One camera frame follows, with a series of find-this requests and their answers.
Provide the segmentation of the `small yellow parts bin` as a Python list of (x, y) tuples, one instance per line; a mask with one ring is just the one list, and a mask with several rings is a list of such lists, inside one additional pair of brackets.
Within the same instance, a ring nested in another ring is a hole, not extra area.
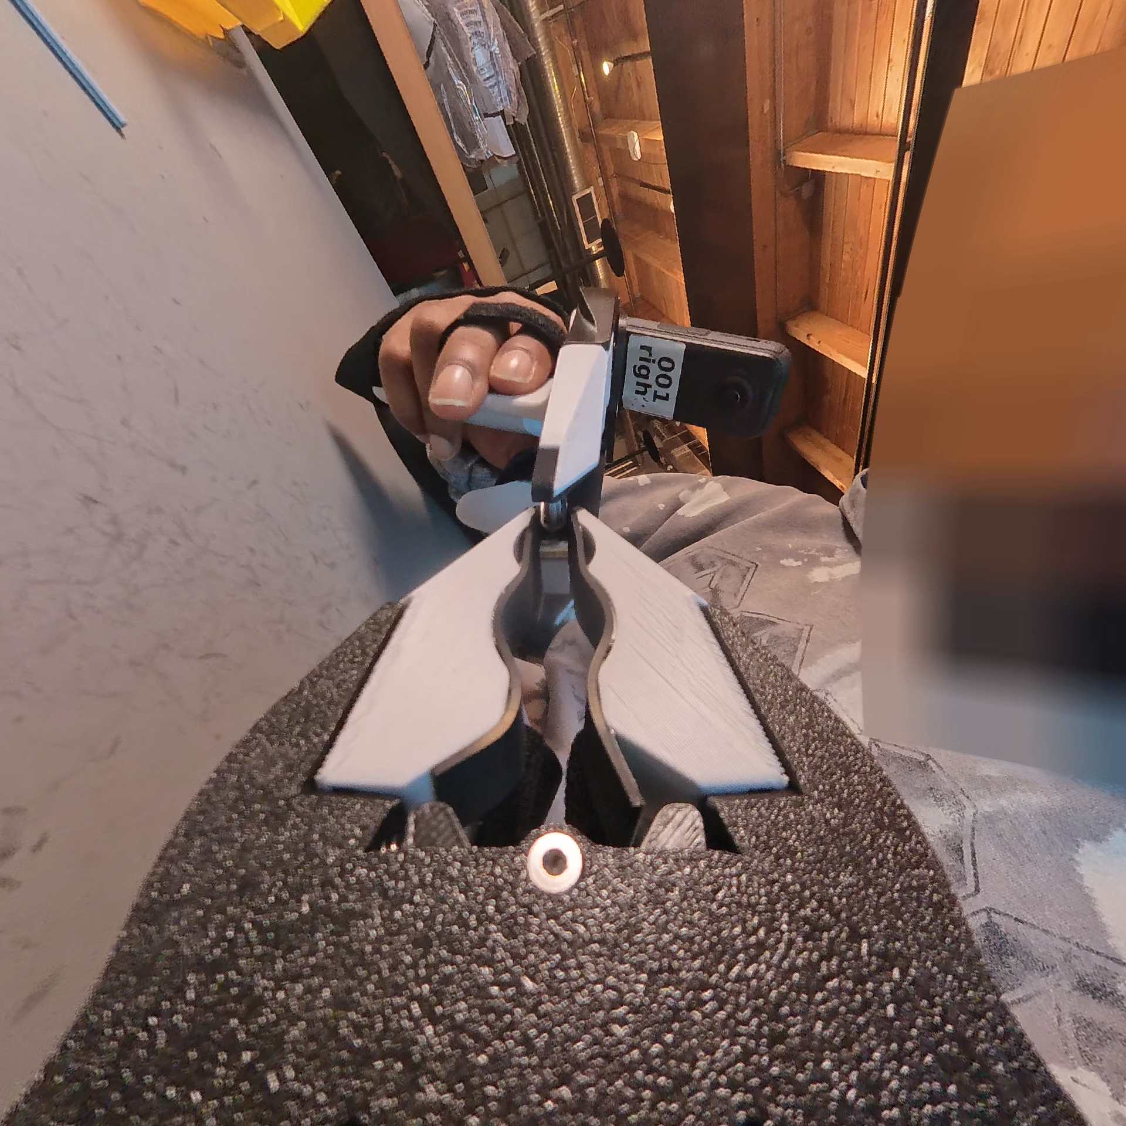
[(141, 1), (181, 29), (197, 37), (225, 37), (242, 25), (273, 48), (304, 36), (327, 0), (312, 1)]

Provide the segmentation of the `person's right hand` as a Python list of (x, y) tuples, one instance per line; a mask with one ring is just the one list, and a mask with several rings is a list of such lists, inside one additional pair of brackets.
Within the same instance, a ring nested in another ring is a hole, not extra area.
[(474, 450), (488, 465), (503, 469), (537, 444), (525, 433), (465, 425), (486, 394), (524, 395), (553, 373), (547, 346), (519, 332), (516, 323), (464, 326), (444, 336), (446, 327), (482, 298), (468, 292), (415, 306), (387, 331), (378, 357), (390, 411), (426, 444), (441, 468), (452, 466), (464, 450)]

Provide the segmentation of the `thin grey axle rod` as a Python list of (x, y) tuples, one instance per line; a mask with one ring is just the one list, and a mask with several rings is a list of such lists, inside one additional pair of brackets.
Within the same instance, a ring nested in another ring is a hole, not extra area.
[(32, 1), (11, 1), (24, 21), (35, 31), (39, 40), (48, 48), (51, 55), (60, 63), (75, 84), (87, 95), (91, 103), (99, 110), (110, 126), (120, 135), (124, 134), (127, 119), (102, 90), (90, 71), (71, 51), (60, 35), (57, 35), (47, 19), (39, 12)]

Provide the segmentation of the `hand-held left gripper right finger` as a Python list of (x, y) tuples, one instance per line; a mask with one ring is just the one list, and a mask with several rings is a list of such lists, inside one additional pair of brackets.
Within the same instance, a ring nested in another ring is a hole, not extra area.
[(670, 803), (789, 785), (706, 602), (587, 511), (574, 513), (574, 604), (595, 649), (576, 826), (646, 827)]

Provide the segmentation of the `clear plastic bags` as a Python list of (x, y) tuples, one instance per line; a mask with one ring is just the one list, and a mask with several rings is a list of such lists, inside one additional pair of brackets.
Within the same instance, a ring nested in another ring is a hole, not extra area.
[(399, 7), (460, 162), (513, 162), (508, 127), (528, 114), (519, 66), (533, 48), (511, 12), (490, 1)]

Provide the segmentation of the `light wooden beam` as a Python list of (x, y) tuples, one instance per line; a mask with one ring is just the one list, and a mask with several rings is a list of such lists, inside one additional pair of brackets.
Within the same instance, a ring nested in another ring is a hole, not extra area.
[(389, 70), (398, 86), (415, 134), (423, 146), (445, 204), (454, 220), (473, 269), (485, 287), (505, 284), (484, 218), (441, 117), (422, 60), (397, 1), (360, 1)]

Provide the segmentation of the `grey brick beam assembly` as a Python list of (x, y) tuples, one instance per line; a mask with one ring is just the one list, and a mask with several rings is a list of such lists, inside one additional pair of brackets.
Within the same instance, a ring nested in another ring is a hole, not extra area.
[(536, 630), (545, 638), (572, 618), (572, 579), (570, 567), (571, 517), (568, 500), (543, 501), (532, 520), (535, 547), (533, 572), (537, 583)]

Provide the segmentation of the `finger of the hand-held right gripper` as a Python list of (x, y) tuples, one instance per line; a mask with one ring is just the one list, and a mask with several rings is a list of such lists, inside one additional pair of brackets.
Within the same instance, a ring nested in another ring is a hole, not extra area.
[(612, 335), (564, 342), (553, 378), (521, 397), (488, 394), (469, 418), (472, 428), (537, 438), (529, 499), (544, 512), (598, 509), (618, 405), (614, 344)]
[(456, 504), (456, 516), (472, 531), (493, 533), (532, 507), (531, 483), (511, 481), (465, 493)]

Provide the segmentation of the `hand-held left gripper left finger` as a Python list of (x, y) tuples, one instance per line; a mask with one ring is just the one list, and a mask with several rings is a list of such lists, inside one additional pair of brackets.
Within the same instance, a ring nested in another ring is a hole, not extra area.
[(527, 729), (516, 657), (541, 654), (541, 525), (523, 512), (406, 599), (313, 781), (450, 806), (464, 826), (537, 823), (551, 752)]

